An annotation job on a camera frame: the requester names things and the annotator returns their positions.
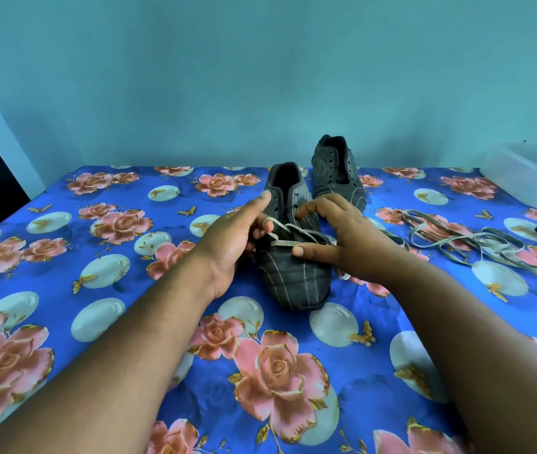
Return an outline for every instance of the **forearm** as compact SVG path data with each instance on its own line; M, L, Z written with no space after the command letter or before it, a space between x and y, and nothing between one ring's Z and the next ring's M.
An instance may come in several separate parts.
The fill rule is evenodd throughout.
M439 268L401 257L386 287L480 452L537 452L537 347Z
M0 426L0 451L141 452L211 295L191 253Z

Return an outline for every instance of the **wall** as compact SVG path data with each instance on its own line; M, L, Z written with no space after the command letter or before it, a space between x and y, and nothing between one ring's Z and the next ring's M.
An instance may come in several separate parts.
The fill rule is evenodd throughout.
M0 110L78 164L477 165L537 141L537 0L0 0Z

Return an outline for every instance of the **translucent plastic bin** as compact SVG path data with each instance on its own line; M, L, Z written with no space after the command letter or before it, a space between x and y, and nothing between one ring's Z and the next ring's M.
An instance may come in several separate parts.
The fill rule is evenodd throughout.
M523 204L537 208L537 145L497 146L485 158L481 173Z

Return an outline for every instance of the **tablecloth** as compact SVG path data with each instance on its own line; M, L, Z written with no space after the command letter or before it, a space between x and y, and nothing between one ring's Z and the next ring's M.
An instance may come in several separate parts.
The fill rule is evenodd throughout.
M313 190L312 169L301 170ZM268 174L266 167L86 166L0 223L0 422L178 264L213 220L257 196ZM493 226L521 238L527 247L519 255L537 265L537 209L477 169L359 174L364 214L376 226L408 238L401 209L461 232ZM412 251L537 342L537 274ZM320 311L287 312L243 265L207 308L172 387L149 453L464 446L461 420L401 307L384 287L354 278L334 278Z

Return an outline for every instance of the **person's left hand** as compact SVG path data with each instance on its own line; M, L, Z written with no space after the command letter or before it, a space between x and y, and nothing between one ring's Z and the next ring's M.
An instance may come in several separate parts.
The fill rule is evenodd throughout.
M191 250L191 256L200 257L210 268L214 298L227 291L233 282L237 260L243 252L254 249L253 240L273 230L271 222L263 229L266 218L263 210L269 202L270 192L265 190L238 211L223 215L212 223Z

